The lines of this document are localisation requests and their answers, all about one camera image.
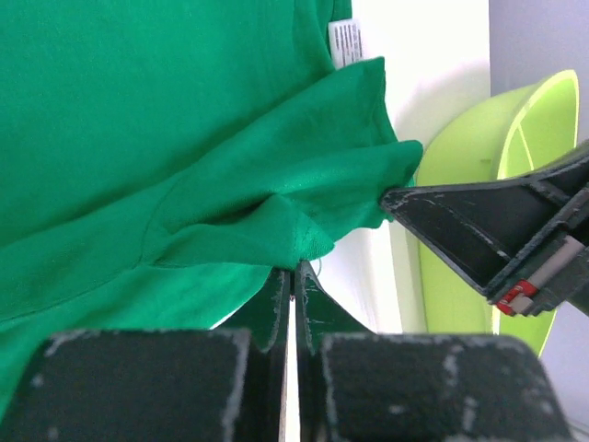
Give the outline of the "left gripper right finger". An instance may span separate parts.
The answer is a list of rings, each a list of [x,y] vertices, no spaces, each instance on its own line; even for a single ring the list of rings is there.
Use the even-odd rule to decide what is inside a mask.
[[[305,441],[570,441],[549,378],[523,341],[492,334],[379,334],[294,273]]]

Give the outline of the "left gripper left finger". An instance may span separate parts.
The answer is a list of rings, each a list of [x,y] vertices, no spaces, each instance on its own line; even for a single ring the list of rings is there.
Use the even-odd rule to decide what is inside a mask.
[[[281,441],[291,275],[220,326],[75,330],[31,357],[5,441]]]

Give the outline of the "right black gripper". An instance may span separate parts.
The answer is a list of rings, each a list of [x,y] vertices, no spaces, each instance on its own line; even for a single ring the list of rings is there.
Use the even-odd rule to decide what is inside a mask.
[[[506,180],[388,189],[381,208],[508,316],[588,312],[588,144]]]

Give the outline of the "green t shirt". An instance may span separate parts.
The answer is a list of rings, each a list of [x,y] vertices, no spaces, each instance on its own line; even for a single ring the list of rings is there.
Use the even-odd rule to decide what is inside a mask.
[[[347,1],[1,5],[1,403],[68,330],[209,329],[422,158]]]

